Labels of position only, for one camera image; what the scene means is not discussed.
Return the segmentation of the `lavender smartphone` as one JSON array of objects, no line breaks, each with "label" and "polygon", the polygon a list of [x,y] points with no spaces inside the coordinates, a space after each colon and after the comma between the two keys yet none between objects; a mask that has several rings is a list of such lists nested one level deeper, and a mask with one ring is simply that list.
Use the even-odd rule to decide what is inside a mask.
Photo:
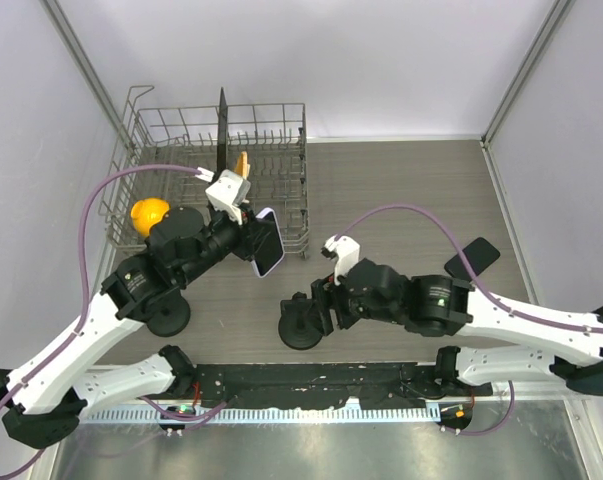
[{"label": "lavender smartphone", "polygon": [[275,211],[262,209],[253,223],[255,227],[254,254],[251,264],[257,277],[269,275],[285,256],[281,232]]}]

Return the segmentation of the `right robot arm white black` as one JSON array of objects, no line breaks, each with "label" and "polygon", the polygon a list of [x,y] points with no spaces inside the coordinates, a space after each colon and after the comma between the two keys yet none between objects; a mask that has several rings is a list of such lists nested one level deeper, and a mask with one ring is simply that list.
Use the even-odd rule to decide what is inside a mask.
[{"label": "right robot arm white black", "polygon": [[574,392],[603,397],[603,307],[591,313],[553,310],[447,276],[408,278],[369,259],[345,276],[314,281],[311,298],[328,329],[348,329],[366,319],[423,337],[501,341],[484,350],[440,349],[432,380],[443,394],[466,385],[560,379]]}]

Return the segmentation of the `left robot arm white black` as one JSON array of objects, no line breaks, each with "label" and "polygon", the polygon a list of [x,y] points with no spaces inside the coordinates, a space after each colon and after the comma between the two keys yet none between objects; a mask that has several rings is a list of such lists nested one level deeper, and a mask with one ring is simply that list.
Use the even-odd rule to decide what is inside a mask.
[{"label": "left robot arm white black", "polygon": [[124,259],[81,314],[43,351],[17,369],[0,369],[1,421],[9,438],[43,450],[69,436],[91,414],[126,400],[186,397],[196,368],[166,345],[136,364],[90,375],[88,369],[132,333],[180,333],[190,320],[181,292],[233,254],[263,277],[283,250],[275,212],[242,207],[239,217],[190,207],[168,210],[148,232],[146,247]]}]

